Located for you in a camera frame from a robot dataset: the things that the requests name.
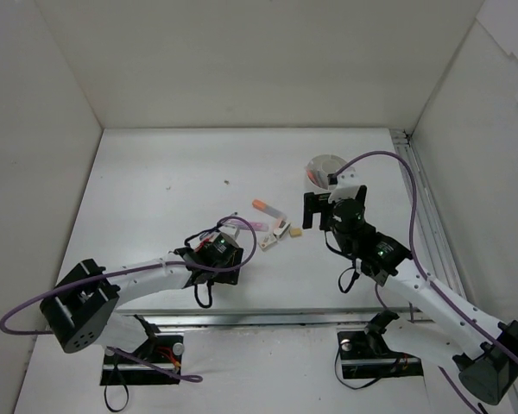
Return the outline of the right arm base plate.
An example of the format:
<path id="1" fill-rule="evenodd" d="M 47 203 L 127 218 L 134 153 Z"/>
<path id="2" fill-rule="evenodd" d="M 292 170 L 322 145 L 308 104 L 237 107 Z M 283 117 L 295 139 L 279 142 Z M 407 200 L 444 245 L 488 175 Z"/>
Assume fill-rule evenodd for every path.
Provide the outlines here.
<path id="1" fill-rule="evenodd" d="M 424 376 L 420 359 L 392 351 L 382 339 L 384 329 L 398 319 L 393 311 L 384 310 L 376 314 L 363 330 L 340 330 L 337 333 L 334 373 L 341 384 L 359 391 L 385 379 Z"/>

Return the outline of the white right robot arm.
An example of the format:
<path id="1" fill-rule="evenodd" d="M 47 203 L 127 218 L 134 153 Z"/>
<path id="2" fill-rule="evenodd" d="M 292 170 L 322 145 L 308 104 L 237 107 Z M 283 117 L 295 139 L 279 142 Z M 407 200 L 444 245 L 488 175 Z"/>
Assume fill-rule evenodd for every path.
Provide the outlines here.
<path id="1" fill-rule="evenodd" d="M 462 386 L 487 405 L 499 405 L 518 378 L 518 321 L 505 323 L 460 297 L 419 264 L 414 251 L 364 219 L 366 186 L 353 198 L 308 192 L 303 227 L 314 215 L 338 244 L 332 251 L 364 275 L 406 299 L 440 328 L 431 333 L 390 310 L 377 314 L 364 335 L 375 355 L 403 351 L 457 374 Z"/>

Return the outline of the salmon slim highlighter pen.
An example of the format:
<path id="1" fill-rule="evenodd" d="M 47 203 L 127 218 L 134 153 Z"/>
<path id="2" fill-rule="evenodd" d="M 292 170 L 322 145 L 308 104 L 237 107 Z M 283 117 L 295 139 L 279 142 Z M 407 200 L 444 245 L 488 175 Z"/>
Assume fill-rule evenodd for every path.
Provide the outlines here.
<path id="1" fill-rule="evenodd" d="M 318 180 L 317 180 L 317 178 L 316 178 L 316 175 L 315 175 L 315 173 L 314 173 L 313 171 L 308 170 L 308 171 L 307 171 L 307 176 L 308 176 L 308 178 L 310 179 L 310 181 L 311 181 L 314 185 L 319 185 L 319 182 L 318 182 Z"/>

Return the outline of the purple highlighter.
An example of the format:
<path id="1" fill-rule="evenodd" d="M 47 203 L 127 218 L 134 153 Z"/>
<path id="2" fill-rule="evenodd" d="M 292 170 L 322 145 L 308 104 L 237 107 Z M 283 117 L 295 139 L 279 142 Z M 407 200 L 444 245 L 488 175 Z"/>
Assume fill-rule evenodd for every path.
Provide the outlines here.
<path id="1" fill-rule="evenodd" d="M 249 222 L 249 225 L 243 224 L 243 229 L 253 229 L 254 231 L 267 232 L 269 230 L 269 226 L 266 223 L 260 222 Z"/>

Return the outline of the grey purple slim pen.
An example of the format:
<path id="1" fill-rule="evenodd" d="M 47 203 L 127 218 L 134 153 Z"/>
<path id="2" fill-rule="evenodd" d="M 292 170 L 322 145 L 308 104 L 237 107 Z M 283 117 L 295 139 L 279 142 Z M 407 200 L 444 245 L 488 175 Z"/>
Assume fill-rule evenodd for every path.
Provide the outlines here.
<path id="1" fill-rule="evenodd" d="M 324 173 L 322 163 L 323 163 L 323 160 L 312 159 L 309 162 L 310 170 L 315 174 L 322 175 Z"/>

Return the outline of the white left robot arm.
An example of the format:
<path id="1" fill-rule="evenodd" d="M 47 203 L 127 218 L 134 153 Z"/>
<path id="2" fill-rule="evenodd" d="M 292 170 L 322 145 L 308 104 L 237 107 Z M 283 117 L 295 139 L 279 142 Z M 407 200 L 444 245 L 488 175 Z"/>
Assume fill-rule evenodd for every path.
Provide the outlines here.
<path id="1" fill-rule="evenodd" d="M 91 283 L 86 281 L 102 275 L 104 268 L 95 260 L 83 260 L 58 284 L 76 286 L 44 298 L 40 310 L 65 353 L 99 345 L 119 348 L 134 361 L 143 362 L 155 352 L 158 329 L 137 314 L 120 314 L 118 308 L 158 292 L 199 285 L 210 288 L 215 283 L 235 285 L 242 261 L 243 248 L 218 231 L 196 248 L 177 248 Z"/>

